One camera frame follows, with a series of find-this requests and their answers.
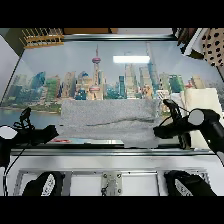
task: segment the cream colored cloth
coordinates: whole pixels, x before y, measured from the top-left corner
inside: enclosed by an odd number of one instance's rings
[[[182,102],[185,101],[185,109],[191,111],[195,108],[211,109],[220,115],[220,123],[224,127],[222,107],[219,103],[217,90],[215,88],[207,89],[186,89],[180,93]],[[191,146],[192,148],[209,149],[204,137],[200,131],[192,131]]]

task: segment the city skyline print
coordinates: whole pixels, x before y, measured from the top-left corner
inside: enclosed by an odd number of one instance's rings
[[[148,64],[115,64],[113,56],[149,56]],[[183,56],[176,42],[80,41],[25,50],[2,107],[61,112],[63,100],[164,99],[186,88],[214,87],[224,108],[216,68]]]

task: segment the metal bracket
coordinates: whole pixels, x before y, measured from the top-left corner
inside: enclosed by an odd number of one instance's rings
[[[103,172],[102,196],[119,196],[122,193],[122,173],[121,172]]]

